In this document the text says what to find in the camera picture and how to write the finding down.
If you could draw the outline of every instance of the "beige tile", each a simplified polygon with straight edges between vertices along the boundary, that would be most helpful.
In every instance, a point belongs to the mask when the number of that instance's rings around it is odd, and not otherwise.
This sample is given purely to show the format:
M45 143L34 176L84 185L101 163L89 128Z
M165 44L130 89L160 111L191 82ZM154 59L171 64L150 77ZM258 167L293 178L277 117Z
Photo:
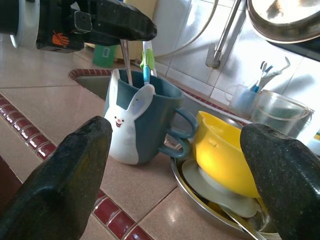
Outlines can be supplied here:
M24 182L41 160L1 117L0 133L0 156Z
M202 219L175 189L139 224L155 240L238 240Z
M94 217L90 216L88 225L80 240L115 240L111 233Z
M160 153L139 166L118 163L109 157L101 189L138 222L176 186L170 157Z
M57 53L30 48L14 48L0 42L0 88L70 86L68 72L76 68L98 68L90 60L93 53Z
M101 116L105 102L82 86L0 89L54 144L94 116Z

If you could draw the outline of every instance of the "mug handle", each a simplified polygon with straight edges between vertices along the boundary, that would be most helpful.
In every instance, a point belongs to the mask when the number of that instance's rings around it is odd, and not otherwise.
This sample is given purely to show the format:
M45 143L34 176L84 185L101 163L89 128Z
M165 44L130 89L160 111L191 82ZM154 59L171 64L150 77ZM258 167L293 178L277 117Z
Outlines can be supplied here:
M174 111L177 114L179 114L181 117L183 117L190 124L192 129L190 132L186 132L186 131L169 128L166 132L176 140L178 140L177 138L180 138L180 139L192 138L196 134L199 128L199 123L196 117L193 116L190 112L184 110L183 108L177 108Z
M184 158L185 156L187 156L192 149L191 143L185 138L179 138L175 136L171 136L171 137L173 137L181 145L180 149L182 149L182 151L178 149L174 149L167 145L162 145L161 147L159 147L159 152L173 158Z
M174 111L177 114L179 114L181 117L183 117L191 125L192 129L190 132L185 132L185 131L169 128L166 131L167 134L173 137L181 145L182 151L174 149L167 145L162 145L161 147L159 147L159 152L169 155L173 158L184 158L186 155L189 154L189 152L192 149L192 145L188 141L188 139L192 138L196 134L199 128L199 124L196 117L193 116L190 112L182 108L177 108Z

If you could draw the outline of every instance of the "spoon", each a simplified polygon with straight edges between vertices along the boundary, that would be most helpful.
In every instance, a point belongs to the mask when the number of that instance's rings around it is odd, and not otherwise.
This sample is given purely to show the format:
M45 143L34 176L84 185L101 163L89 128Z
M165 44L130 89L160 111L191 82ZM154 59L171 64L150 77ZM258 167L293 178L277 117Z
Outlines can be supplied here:
M237 224L239 224L240 227L243 228L248 234L250 234L255 240L267 240L260 232L255 230L249 223L246 222L242 217L235 214L232 210L229 208L220 205L221 209Z
M121 39L120 43L121 43L121 50L122 50L126 75L128 77L128 83L129 83L129 85L133 86L131 67L130 67L130 58L129 58L128 40Z

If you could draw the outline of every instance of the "mug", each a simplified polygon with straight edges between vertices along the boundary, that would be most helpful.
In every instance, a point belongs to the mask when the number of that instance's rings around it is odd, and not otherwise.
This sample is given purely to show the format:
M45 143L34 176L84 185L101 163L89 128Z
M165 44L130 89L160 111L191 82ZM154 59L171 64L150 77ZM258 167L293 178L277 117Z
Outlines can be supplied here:
M195 116L181 108L182 91L156 76L150 76L150 84L144 85L143 73L137 71L132 71L132 82L133 86L128 84L124 69L112 71L104 108L113 131L109 155L129 165L144 164L159 152L185 157L192 149L188 139L199 125ZM190 131L171 128L175 114L190 124ZM181 144L181 150L164 144L167 134Z

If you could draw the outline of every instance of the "toothbrush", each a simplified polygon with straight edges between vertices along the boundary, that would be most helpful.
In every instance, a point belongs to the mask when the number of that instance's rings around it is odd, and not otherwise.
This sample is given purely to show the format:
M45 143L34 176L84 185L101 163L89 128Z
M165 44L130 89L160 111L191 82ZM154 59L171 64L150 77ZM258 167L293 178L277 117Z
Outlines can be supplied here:
M157 76L155 68L155 57L152 50L151 41L144 41L142 52L142 62L140 68L143 70L143 81L144 85L150 84L150 74Z

